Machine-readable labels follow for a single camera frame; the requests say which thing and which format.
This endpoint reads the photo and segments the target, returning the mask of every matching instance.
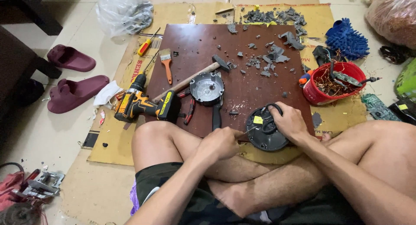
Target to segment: blue microfiber mitt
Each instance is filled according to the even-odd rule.
[[[326,36],[327,46],[333,51],[340,49],[341,56],[348,60],[356,60],[369,54],[368,40],[352,29],[348,18],[335,21],[334,27],[327,31]]]

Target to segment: maroon slipper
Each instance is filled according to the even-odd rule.
[[[106,76],[94,76],[79,82],[61,79],[58,86],[53,87],[49,95],[48,110],[55,114],[62,114],[75,109],[104,88],[110,79]]]
[[[76,71],[91,71],[95,67],[95,60],[75,48],[56,45],[48,52],[48,60],[57,67]]]

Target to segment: brown wooden board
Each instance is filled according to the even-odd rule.
[[[218,54],[226,62],[234,59],[233,63],[238,65],[229,74],[221,71],[221,77],[225,84],[221,110],[222,127],[229,126],[245,131],[246,119],[252,111],[267,103],[282,101],[302,111],[309,133],[315,135],[309,103],[297,82],[303,74],[299,51],[284,45],[283,43],[286,41],[284,38],[278,38],[279,34],[287,31],[295,34],[294,26],[250,25],[246,31],[243,31],[242,28],[243,25],[237,25],[238,33],[231,34],[225,24],[167,24],[160,50],[171,49],[173,84],[169,85],[165,67],[158,57],[147,88],[149,97],[154,98],[160,95],[179,83],[180,80],[209,66],[212,63],[212,55]],[[253,54],[255,56],[267,54],[270,47],[266,48],[265,45],[272,41],[284,49],[283,55],[289,57],[290,60],[285,63],[274,63],[278,77],[273,76],[272,73],[272,76],[268,78],[260,75],[262,68],[267,66],[267,63],[262,59],[260,59],[260,69],[256,69],[255,66],[247,67],[245,64]],[[249,49],[248,44],[250,43],[256,44],[257,49]],[[179,56],[174,57],[173,51],[179,52]],[[243,52],[244,57],[238,57],[238,52]],[[291,68],[294,68],[296,73],[290,73]],[[240,72],[241,69],[246,71],[245,75]],[[282,97],[284,91],[289,92],[285,99]],[[188,112],[189,104],[190,96],[182,99],[182,113]],[[240,114],[230,116],[228,114],[230,110],[236,110]],[[156,118],[146,117],[146,121],[152,120],[156,120]],[[189,125],[184,125],[182,118],[178,119],[176,125],[191,134],[205,137],[212,131],[212,108],[197,104]],[[247,137],[243,137],[241,140],[248,141]]]

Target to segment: red cloth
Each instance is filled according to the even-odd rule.
[[[12,190],[20,190],[23,180],[24,172],[18,171],[14,174],[8,174],[0,183],[0,211],[16,203],[18,197],[12,193]]]

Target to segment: plastic bag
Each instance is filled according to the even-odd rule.
[[[365,17],[390,42],[416,49],[416,0],[374,0]]]
[[[134,34],[153,20],[148,0],[99,0],[95,10],[101,30],[110,37]]]

